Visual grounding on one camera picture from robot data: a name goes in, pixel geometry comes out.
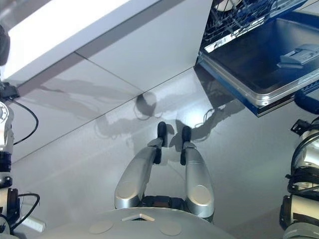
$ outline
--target open dishwasher door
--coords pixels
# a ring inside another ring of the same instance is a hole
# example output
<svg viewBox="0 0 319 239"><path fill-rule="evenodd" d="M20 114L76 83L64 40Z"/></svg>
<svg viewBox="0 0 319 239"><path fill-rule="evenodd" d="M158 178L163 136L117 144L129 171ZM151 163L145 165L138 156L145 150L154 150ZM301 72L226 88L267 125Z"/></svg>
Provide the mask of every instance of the open dishwasher door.
<svg viewBox="0 0 319 239"><path fill-rule="evenodd" d="M198 63L258 117L295 98L318 112L305 94L319 87L319 15L292 11L304 2L242 0L229 11L212 6ZM316 5L319 12L319 2L307 8Z"/></svg>

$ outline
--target white cabinet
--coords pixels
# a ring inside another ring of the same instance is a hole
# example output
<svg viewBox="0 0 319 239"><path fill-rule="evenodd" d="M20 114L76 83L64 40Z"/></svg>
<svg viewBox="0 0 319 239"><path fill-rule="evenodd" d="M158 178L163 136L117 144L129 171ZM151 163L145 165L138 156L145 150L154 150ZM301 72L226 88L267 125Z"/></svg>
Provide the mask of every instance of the white cabinet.
<svg viewBox="0 0 319 239"><path fill-rule="evenodd" d="M162 0L77 53L137 88L194 66L212 0Z"/></svg>
<svg viewBox="0 0 319 239"><path fill-rule="evenodd" d="M20 86L19 91L18 101L38 116L39 128L14 147L13 162L141 93L75 53ZM14 104L10 107L17 141L32 131L34 119L26 110Z"/></svg>

